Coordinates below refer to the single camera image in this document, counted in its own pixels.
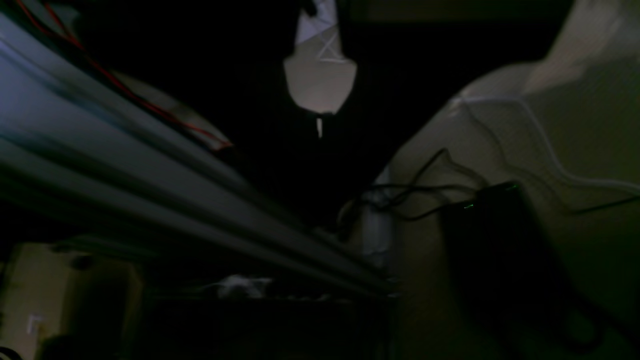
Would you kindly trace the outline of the black electronics box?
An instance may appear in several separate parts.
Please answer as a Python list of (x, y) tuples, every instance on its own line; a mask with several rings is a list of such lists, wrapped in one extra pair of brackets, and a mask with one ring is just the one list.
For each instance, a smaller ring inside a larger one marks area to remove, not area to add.
[(439, 224), (458, 299), (478, 324), (528, 328), (572, 353), (604, 340), (548, 240), (524, 187), (503, 182), (445, 205)]

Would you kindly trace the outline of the aluminium frame rail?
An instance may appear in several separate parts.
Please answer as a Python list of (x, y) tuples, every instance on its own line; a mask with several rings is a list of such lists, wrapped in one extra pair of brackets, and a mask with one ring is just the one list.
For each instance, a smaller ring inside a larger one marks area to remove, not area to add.
[(391, 283), (207, 149), (49, 48), (1, 9), (1, 196), (94, 230), (96, 252), (239, 261), (362, 297)]

